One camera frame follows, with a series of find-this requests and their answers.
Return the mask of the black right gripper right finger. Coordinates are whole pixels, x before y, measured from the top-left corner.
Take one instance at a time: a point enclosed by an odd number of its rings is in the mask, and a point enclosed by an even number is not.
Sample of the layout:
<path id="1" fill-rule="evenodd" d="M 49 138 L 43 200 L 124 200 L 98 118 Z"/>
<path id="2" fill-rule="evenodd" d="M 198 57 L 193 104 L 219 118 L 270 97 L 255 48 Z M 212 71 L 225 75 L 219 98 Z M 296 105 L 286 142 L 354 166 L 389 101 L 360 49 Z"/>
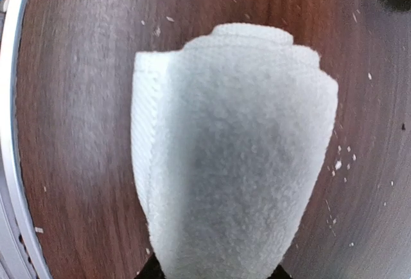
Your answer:
<path id="1" fill-rule="evenodd" d="M 278 265 L 271 274 L 271 279 L 292 279 L 292 277 L 284 270 L 281 265 Z"/>

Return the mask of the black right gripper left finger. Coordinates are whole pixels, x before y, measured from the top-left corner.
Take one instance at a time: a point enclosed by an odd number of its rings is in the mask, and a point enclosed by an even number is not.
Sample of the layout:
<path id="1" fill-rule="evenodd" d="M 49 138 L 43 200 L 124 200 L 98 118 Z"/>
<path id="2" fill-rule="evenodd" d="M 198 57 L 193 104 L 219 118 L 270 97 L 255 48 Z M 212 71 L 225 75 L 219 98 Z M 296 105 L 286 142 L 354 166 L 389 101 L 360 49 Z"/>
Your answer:
<path id="1" fill-rule="evenodd" d="M 161 265 L 155 255 L 151 255 L 135 279 L 165 279 Z"/>

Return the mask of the white towel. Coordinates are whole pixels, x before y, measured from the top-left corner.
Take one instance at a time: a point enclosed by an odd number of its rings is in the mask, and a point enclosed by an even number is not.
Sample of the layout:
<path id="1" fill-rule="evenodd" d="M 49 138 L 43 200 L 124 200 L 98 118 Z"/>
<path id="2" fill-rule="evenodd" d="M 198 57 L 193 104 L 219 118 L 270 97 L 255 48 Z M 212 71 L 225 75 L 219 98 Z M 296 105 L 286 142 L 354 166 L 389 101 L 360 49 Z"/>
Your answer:
<path id="1" fill-rule="evenodd" d="M 279 28 L 216 26 L 134 59 L 131 156 L 166 278 L 267 278 L 335 126 L 338 83 Z"/>

